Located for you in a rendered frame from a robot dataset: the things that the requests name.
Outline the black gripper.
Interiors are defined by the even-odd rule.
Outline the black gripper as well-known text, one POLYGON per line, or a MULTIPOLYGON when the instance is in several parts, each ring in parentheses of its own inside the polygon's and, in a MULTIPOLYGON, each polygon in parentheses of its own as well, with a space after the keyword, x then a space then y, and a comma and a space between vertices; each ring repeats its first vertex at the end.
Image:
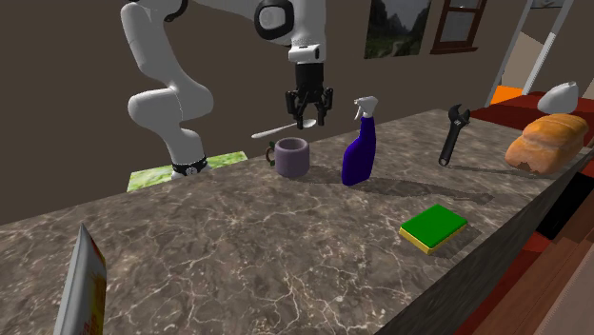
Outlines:
POLYGON ((307 94, 316 95, 317 123, 325 124, 327 112, 332 109, 333 89, 323 87, 324 64, 307 63, 295 66, 296 90, 286 92, 287 112, 292 115, 298 128, 304 126, 303 114, 307 107, 307 94))

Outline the silver spoon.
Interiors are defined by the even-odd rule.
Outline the silver spoon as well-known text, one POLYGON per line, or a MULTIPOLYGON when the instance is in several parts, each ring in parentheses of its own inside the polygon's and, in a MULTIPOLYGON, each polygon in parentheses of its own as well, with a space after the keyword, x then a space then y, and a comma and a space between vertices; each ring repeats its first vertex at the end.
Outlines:
MULTIPOLYGON (((317 121, 315 119, 306 119, 303 122, 303 128, 311 128, 311 127, 315 126, 316 124, 317 124, 317 121)), ((290 124, 290 125, 286 125, 286 126, 282 126, 282 127, 273 128, 273 129, 269 129, 269 130, 266 130, 266 131, 254 133, 254 134, 251 135, 251 138, 252 139, 263 138, 263 137, 266 137, 266 136, 275 134, 277 132, 280 132, 280 131, 282 131, 284 129, 293 128, 293 127, 296 127, 296 126, 297 126, 297 124, 296 123, 293 123, 293 124, 290 124)))

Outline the purple mug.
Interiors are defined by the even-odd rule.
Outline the purple mug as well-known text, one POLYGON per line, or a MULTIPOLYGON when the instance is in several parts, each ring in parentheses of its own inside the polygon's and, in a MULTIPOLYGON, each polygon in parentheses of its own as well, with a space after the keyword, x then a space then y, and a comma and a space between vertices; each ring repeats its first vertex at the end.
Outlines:
POLYGON ((302 177, 309 170, 309 143, 297 137, 270 141, 265 157, 268 164, 281 176, 302 177))

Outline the blue spray bottle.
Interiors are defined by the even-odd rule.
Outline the blue spray bottle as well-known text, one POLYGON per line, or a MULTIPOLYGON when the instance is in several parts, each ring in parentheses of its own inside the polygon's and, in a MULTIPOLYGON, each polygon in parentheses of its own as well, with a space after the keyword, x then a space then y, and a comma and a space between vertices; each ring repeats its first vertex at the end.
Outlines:
POLYGON ((357 185, 370 177, 376 153, 373 113, 378 99, 361 97, 355 99, 354 104, 358 107, 355 119, 360 121, 360 132, 344 153, 341 176, 345 186, 357 185))

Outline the black adjustable wrench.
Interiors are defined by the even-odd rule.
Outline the black adjustable wrench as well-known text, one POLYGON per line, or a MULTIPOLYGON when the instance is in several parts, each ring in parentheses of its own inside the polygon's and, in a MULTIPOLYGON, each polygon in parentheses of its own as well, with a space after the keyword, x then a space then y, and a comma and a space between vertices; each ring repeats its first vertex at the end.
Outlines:
POLYGON ((439 165, 442 167, 446 167, 449 164, 461 130, 470 123, 470 110, 466 109, 464 112, 460 113, 460 106, 461 104, 451 107, 447 114, 450 126, 438 160, 439 165))

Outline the brown framed window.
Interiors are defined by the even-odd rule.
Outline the brown framed window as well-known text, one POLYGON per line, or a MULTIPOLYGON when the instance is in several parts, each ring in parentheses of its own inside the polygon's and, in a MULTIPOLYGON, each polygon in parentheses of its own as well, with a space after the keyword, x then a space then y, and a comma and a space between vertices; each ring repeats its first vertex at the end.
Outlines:
POLYGON ((445 0, 431 54, 472 52, 487 0, 445 0))

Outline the green and yellow sponge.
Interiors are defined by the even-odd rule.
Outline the green and yellow sponge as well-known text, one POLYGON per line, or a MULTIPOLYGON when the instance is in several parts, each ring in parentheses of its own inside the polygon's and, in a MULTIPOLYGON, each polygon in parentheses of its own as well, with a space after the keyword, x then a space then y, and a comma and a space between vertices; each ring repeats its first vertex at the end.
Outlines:
POLYGON ((441 205, 434 205, 401 224, 399 234, 430 255, 467 225, 467 219, 441 205))

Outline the green patterned robot stand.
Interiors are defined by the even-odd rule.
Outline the green patterned robot stand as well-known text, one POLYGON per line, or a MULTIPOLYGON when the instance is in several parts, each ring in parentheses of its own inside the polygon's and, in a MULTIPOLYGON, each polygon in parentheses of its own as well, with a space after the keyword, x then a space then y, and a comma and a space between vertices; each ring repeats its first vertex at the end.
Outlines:
MULTIPOLYGON (((247 156, 243 151, 222 154, 208 158, 208 164, 212 168, 220 168, 245 161, 247 156)), ((134 191, 139 188, 149 187, 171 180, 172 166, 154 167, 134 171, 129 177, 127 191, 134 191)))

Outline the brown bread loaf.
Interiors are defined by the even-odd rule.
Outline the brown bread loaf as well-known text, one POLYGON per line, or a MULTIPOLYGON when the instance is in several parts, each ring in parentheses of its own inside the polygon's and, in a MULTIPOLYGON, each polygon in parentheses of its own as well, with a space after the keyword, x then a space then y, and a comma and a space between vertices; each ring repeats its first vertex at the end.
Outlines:
POLYGON ((550 114, 528 124, 507 149, 505 161, 512 167, 548 175, 559 171, 584 146, 589 126, 572 114, 550 114))

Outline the white rounded object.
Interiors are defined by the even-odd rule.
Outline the white rounded object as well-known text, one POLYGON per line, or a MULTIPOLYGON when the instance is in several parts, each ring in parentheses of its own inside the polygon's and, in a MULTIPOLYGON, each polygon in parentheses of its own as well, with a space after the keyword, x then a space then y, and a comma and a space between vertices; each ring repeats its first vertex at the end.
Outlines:
POLYGON ((537 109, 543 113, 571 113, 578 106, 579 87, 575 81, 562 83, 543 95, 537 109))

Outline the white and orange box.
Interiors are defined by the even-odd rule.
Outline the white and orange box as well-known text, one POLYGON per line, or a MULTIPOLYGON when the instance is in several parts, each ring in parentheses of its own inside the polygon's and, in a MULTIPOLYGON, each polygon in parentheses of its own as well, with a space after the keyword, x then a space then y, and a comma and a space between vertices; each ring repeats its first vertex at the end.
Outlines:
POLYGON ((103 335, 107 266, 81 224, 52 335, 103 335))

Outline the landscape wall picture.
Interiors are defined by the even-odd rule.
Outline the landscape wall picture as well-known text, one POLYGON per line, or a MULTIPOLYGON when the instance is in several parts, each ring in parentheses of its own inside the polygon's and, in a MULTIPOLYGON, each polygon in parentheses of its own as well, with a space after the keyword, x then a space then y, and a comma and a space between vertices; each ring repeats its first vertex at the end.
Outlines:
POLYGON ((365 59, 417 55, 431 0, 371 0, 365 59))

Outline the white door frame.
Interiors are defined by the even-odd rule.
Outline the white door frame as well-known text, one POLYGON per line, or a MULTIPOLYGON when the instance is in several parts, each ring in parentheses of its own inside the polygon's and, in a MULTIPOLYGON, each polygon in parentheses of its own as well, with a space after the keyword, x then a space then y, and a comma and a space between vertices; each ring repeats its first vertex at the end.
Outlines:
POLYGON ((567 17, 574 0, 521 0, 521 3, 524 5, 522 14, 516 24, 512 39, 509 43, 509 46, 507 47, 504 59, 495 77, 494 84, 490 90, 490 93, 487 95, 485 107, 489 107, 493 103, 503 102, 504 99, 509 100, 520 95, 527 95, 531 91, 532 86, 534 85, 535 80, 541 68, 543 67, 545 58, 549 54, 550 49, 561 27, 563 26, 564 20, 567 17), (535 50, 533 50, 529 53, 530 61, 525 63, 524 66, 524 71, 529 69, 529 74, 522 82, 522 86, 520 88, 503 85, 503 88, 499 89, 499 86, 502 84, 510 57, 518 57, 520 55, 520 49, 516 47, 518 39, 520 37, 523 37, 525 40, 528 39, 528 37, 522 32, 522 28, 525 24, 527 16, 532 10, 543 9, 558 9, 558 12, 554 16, 554 23, 548 30, 548 35, 546 36, 544 42, 534 42, 534 44, 540 48, 540 51, 536 53, 535 50))

